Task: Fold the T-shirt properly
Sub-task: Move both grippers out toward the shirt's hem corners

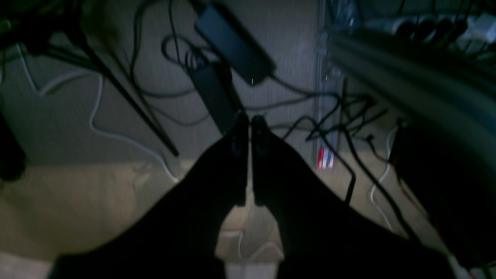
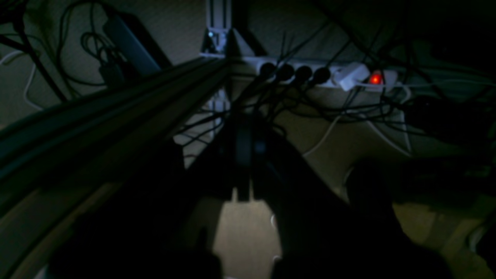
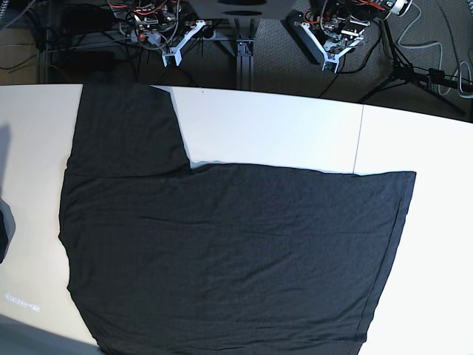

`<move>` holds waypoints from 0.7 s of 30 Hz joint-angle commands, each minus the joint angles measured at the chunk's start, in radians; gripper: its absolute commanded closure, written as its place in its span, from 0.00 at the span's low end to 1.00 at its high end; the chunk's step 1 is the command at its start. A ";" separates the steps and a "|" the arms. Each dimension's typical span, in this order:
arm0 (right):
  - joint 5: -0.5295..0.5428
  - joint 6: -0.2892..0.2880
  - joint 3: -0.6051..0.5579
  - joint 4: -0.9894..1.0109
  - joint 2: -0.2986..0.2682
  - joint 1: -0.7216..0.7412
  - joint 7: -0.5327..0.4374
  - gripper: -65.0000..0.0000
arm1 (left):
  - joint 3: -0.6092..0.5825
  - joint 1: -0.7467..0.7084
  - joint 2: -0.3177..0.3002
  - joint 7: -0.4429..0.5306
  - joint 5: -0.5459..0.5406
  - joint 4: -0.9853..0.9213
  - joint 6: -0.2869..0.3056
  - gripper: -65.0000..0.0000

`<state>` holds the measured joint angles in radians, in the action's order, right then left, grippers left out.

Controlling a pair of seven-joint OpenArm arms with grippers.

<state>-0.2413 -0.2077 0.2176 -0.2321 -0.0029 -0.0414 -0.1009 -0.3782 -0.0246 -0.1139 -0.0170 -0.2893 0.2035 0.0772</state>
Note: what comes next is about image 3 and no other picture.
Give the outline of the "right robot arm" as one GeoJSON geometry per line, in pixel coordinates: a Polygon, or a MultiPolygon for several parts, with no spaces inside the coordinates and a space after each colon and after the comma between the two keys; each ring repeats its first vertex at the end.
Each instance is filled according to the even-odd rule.
{"type": "Polygon", "coordinates": [[[164,64],[182,61],[182,51],[211,23],[197,17],[188,1],[108,1],[110,10],[126,28],[121,33],[150,52],[159,52],[164,64]]]}

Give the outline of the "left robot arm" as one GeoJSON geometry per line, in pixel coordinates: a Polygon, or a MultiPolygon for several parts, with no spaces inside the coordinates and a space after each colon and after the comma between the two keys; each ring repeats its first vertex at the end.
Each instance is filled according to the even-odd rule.
{"type": "Polygon", "coordinates": [[[286,25],[316,59],[341,57],[364,44],[364,31],[376,19],[403,16],[411,1],[311,1],[293,11],[286,25]]]}

